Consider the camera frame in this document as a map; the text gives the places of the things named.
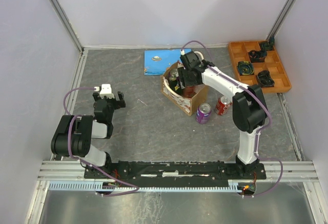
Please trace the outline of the green glass bottle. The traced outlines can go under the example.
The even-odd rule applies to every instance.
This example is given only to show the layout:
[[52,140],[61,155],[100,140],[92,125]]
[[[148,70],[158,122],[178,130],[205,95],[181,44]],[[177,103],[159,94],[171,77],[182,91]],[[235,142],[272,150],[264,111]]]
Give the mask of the green glass bottle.
[[176,94],[182,96],[183,91],[180,85],[179,77],[169,77],[169,87]]

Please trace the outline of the purple fanta can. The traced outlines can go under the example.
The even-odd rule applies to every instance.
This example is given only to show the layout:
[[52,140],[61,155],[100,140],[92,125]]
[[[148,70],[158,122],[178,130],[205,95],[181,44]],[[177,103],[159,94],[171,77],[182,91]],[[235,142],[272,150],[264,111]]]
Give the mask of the purple fanta can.
[[212,111],[212,109],[211,109],[211,106],[209,104],[202,103],[197,108],[196,121],[199,124],[206,124],[210,119],[211,111]]
[[178,77],[179,77],[179,75],[178,75],[177,68],[171,69],[170,75],[169,75],[169,80],[174,81],[174,80],[177,80]]

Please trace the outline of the red cola can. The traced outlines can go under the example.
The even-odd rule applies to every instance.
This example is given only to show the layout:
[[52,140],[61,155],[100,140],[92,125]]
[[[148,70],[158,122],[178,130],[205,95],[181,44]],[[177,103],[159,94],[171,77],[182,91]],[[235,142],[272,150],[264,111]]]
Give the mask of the red cola can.
[[215,107],[216,114],[225,115],[231,105],[232,102],[226,96],[221,96]]

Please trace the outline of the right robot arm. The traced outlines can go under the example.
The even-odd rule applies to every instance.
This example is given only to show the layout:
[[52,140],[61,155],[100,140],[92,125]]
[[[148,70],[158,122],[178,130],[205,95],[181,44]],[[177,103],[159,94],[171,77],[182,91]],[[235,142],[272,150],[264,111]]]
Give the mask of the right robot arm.
[[240,178],[248,178],[259,164],[258,144],[268,116],[263,92],[258,85],[248,86],[220,71],[202,53],[180,51],[182,84],[204,84],[223,94],[232,103],[233,122],[239,130],[239,150],[234,163]]

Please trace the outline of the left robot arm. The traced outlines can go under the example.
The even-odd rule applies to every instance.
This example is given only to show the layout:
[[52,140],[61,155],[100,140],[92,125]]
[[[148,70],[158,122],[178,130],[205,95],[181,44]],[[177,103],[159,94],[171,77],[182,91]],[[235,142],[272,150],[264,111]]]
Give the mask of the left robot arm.
[[53,154],[63,157],[73,156],[85,164],[96,166],[95,171],[103,178],[113,173],[109,153],[91,145],[91,140],[109,139],[113,133],[113,114],[115,110],[126,107],[124,94],[98,91],[93,93],[94,114],[83,115],[73,121],[73,115],[63,115],[51,140]]

